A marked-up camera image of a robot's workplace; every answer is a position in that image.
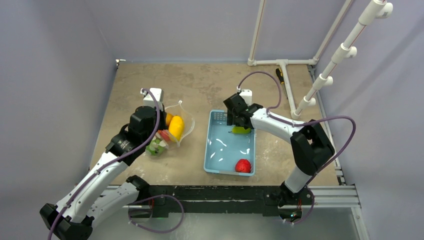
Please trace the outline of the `clear polka dot zip bag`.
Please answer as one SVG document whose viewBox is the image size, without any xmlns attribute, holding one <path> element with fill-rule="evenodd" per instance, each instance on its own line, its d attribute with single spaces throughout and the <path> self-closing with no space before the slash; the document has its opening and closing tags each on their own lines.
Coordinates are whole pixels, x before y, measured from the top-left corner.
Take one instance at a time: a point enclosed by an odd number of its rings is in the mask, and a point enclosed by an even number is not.
<svg viewBox="0 0 424 240">
<path fill-rule="evenodd" d="M 158 158 L 162 154 L 179 148 L 185 137 L 187 137 L 195 127 L 195 119 L 191 113 L 183 107 L 180 99 L 177 104 L 165 108 L 165 130 L 158 130 L 146 147 L 144 155 L 151 158 Z"/>
</svg>

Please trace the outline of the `red textured strawberry fruit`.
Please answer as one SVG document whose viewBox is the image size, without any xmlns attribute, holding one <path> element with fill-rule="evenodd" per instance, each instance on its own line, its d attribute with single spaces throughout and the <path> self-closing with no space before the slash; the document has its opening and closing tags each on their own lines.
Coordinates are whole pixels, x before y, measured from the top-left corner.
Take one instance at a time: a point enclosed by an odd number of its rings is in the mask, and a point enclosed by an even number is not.
<svg viewBox="0 0 424 240">
<path fill-rule="evenodd" d="M 237 173 L 251 173 L 252 165 L 247 159 L 242 158 L 235 164 L 234 170 Z"/>
</svg>

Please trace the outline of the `red apple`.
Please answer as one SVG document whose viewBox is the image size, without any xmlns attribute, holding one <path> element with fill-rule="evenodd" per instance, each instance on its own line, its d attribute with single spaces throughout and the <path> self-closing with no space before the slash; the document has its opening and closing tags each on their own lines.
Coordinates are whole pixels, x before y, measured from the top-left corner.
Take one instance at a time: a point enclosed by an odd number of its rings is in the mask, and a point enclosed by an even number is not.
<svg viewBox="0 0 424 240">
<path fill-rule="evenodd" d="M 166 142 L 170 142 L 171 138 L 168 135 L 168 132 L 166 130 L 159 130 L 157 132 L 159 134 L 159 136 L 161 137 L 161 139 L 163 139 Z"/>
</svg>

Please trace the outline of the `light blue plastic basket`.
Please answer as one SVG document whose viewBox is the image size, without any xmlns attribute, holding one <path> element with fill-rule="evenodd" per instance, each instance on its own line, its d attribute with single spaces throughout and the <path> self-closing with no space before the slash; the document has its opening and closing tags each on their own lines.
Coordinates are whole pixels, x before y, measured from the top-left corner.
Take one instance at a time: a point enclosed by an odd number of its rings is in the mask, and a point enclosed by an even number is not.
<svg viewBox="0 0 424 240">
<path fill-rule="evenodd" d="M 203 169 L 211 174 L 251 177 L 256 172 L 256 131 L 243 134 L 233 133 L 232 129 L 224 110 L 210 111 Z M 250 163 L 250 172 L 236 171 L 241 159 Z"/>
</svg>

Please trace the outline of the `green fruit with black stripe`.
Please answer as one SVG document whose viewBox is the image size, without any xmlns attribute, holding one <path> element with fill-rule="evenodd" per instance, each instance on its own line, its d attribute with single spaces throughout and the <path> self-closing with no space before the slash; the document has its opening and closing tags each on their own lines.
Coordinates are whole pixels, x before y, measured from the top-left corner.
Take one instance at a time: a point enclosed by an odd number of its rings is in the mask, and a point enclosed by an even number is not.
<svg viewBox="0 0 424 240">
<path fill-rule="evenodd" d="M 167 149 L 167 147 L 168 145 L 166 141 L 155 138 L 145 148 L 145 154 L 147 156 L 157 157 L 157 156 L 160 156 Z"/>
</svg>

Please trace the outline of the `orange fruit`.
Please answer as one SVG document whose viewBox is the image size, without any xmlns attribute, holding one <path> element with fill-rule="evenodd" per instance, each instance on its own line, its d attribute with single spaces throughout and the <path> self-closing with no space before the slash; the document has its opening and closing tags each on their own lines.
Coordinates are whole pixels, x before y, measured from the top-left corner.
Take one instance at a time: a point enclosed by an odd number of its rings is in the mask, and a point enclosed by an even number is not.
<svg viewBox="0 0 424 240">
<path fill-rule="evenodd" d="M 172 118 L 174 117 L 171 113 L 166 113 L 165 124 L 168 127 L 171 124 Z"/>
</svg>

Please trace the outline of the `green pear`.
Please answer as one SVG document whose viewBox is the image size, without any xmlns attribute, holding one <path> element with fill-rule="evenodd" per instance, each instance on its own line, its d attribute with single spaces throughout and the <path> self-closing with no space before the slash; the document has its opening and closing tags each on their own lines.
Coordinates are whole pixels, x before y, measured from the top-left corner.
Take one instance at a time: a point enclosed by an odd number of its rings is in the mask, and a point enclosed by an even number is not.
<svg viewBox="0 0 424 240">
<path fill-rule="evenodd" d="M 246 135 L 246 134 L 250 134 L 251 133 L 251 129 L 250 128 L 244 128 L 242 126 L 234 126 L 230 133 L 232 134 L 242 134 L 242 135 Z"/>
</svg>

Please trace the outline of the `elongated yellow mango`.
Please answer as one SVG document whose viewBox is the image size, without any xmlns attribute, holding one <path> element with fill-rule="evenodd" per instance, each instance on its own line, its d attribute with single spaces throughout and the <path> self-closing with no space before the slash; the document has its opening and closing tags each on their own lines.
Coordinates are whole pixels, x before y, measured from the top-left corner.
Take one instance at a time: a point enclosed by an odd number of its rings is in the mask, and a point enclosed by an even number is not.
<svg viewBox="0 0 424 240">
<path fill-rule="evenodd" d="M 169 133 L 179 142 L 183 136 L 185 123 L 181 116 L 175 115 L 168 126 Z"/>
</svg>

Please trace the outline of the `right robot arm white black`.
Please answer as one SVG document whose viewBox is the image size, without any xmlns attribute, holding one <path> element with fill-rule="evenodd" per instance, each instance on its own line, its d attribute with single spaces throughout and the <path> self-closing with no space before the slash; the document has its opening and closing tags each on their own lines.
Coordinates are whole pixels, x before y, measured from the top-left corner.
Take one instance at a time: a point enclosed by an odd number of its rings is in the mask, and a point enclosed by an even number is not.
<svg viewBox="0 0 424 240">
<path fill-rule="evenodd" d="M 247 104 L 235 93 L 223 101 L 227 108 L 227 124 L 267 132 L 291 145 L 295 167 L 282 183 L 280 196 L 288 204 L 300 198 L 301 190 L 335 154 L 327 134 L 319 122 L 289 120 L 272 114 L 260 104 Z"/>
</svg>

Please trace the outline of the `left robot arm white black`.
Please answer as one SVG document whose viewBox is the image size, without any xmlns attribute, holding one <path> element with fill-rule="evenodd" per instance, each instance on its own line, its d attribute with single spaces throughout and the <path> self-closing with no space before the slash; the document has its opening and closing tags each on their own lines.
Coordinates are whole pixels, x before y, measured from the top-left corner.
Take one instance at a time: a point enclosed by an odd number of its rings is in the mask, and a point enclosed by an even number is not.
<svg viewBox="0 0 424 240">
<path fill-rule="evenodd" d="M 115 191 L 101 194 L 145 152 L 156 132 L 165 128 L 166 113 L 162 106 L 138 107 L 76 187 L 57 203 L 46 203 L 40 209 L 49 229 L 47 238 L 87 240 L 93 230 L 118 209 L 133 202 L 146 203 L 150 185 L 137 175 L 128 177 Z"/>
</svg>

